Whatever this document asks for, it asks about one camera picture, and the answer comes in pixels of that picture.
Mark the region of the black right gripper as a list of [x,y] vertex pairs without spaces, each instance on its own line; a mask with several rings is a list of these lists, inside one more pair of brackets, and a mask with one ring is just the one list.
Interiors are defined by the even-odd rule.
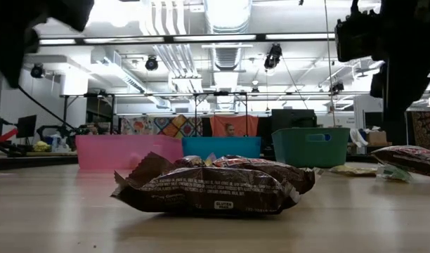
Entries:
[[338,19],[334,28],[338,61],[371,56],[377,45],[379,15],[373,10],[351,11],[345,20]]

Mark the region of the dark snack bag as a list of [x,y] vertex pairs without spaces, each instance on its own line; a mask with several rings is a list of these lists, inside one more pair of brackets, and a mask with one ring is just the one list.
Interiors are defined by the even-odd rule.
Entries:
[[382,164],[390,164],[399,169],[430,176],[430,150],[414,145],[393,145],[371,152]]

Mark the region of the yellow Sour Patch candy pack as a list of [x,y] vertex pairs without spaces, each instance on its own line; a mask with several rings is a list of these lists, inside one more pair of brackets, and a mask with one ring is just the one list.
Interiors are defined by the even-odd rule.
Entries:
[[346,165],[339,165],[329,169],[329,172],[341,174],[344,176],[375,177],[377,174],[377,168],[349,167]]

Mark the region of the clear green candy bag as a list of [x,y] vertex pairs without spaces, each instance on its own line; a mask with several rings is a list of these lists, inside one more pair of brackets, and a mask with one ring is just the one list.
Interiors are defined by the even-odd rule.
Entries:
[[381,164],[377,169],[376,178],[385,181],[404,183],[412,183],[414,181],[413,177],[409,172],[399,169],[398,167],[395,167],[390,164]]

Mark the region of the brown PayDay candy bar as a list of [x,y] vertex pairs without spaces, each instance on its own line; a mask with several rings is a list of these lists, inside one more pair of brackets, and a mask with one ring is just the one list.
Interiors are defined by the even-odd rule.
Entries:
[[263,172],[274,178],[286,195],[301,195],[312,189],[315,184],[315,172],[291,165],[259,158],[240,156],[224,157],[217,160],[200,160],[198,165],[214,168],[243,169]]
[[142,212],[279,214],[300,201],[288,181],[264,171],[227,167],[175,168],[148,153],[126,177],[114,174],[111,196]]

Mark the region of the white pillar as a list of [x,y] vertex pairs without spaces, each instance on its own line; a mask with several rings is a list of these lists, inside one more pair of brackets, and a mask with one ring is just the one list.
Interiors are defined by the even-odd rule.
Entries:
[[355,126],[357,129],[365,128],[366,112],[383,112],[383,99],[370,95],[359,95],[353,98]]

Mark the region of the white cloth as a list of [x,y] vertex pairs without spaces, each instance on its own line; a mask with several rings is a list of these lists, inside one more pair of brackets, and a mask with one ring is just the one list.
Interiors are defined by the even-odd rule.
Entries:
[[368,146],[368,142],[362,137],[362,134],[358,129],[350,129],[349,137],[351,142],[358,148]]

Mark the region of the cardboard box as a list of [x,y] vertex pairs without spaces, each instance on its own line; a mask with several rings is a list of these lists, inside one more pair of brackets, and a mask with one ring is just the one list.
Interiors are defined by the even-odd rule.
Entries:
[[366,141],[368,145],[388,145],[385,131],[370,131],[366,134]]

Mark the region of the green plastic bin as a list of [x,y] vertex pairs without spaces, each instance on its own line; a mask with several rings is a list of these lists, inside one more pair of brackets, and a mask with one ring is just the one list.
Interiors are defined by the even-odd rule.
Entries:
[[349,135],[349,128],[280,129],[272,133],[275,159],[293,167],[343,165]]

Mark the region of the orange hanging cloth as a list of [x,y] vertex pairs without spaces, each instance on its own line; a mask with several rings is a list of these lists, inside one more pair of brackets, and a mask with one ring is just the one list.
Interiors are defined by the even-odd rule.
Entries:
[[256,136],[259,118],[257,116],[244,115],[236,117],[213,116],[209,118],[212,136],[228,137],[225,125],[232,124],[235,127],[235,137]]

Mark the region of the blue plastic bin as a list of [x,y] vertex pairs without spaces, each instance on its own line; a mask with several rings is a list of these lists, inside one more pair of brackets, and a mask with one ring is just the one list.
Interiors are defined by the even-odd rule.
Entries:
[[185,137],[181,139],[183,155],[207,158],[239,155],[248,158],[260,157],[261,137]]

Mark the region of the pink plastic bin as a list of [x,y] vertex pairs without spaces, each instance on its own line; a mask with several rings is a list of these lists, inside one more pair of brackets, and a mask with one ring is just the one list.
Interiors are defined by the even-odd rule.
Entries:
[[151,152],[170,162],[183,156],[181,140],[163,135],[81,135],[76,146],[84,171],[132,170]]

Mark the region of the black monitor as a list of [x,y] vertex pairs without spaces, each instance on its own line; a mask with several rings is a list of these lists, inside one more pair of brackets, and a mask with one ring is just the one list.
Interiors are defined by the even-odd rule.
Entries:
[[21,117],[18,119],[16,134],[17,138],[29,138],[33,137],[35,133],[35,126],[37,122],[36,115],[30,115],[26,117]]

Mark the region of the red bar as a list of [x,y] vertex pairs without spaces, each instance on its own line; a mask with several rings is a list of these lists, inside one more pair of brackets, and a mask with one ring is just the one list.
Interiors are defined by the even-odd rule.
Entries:
[[16,128],[8,131],[7,133],[0,136],[0,142],[3,143],[7,141],[8,139],[14,137],[18,133],[18,130]]

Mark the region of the black aluminium rig frame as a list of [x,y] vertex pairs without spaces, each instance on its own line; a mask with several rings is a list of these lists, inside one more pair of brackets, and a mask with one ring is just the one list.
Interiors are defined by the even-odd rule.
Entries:
[[84,171],[113,171],[113,170],[132,170],[142,160],[139,156],[121,159],[120,162],[80,162],[76,155],[71,156],[45,156],[45,157],[5,157],[0,156],[0,171],[9,169],[22,169],[31,167],[49,167],[56,165],[77,164]]

